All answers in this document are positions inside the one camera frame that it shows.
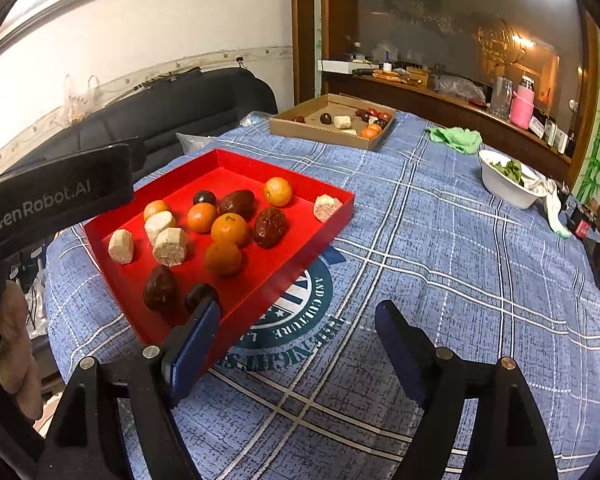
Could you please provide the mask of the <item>left hand white glove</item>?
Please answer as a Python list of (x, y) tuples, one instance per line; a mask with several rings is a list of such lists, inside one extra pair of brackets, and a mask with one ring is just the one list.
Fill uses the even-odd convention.
[(43, 400), (27, 316), (28, 304), (22, 290), (16, 283), (6, 281), (0, 301), (0, 384), (20, 412), (35, 422), (42, 417)]

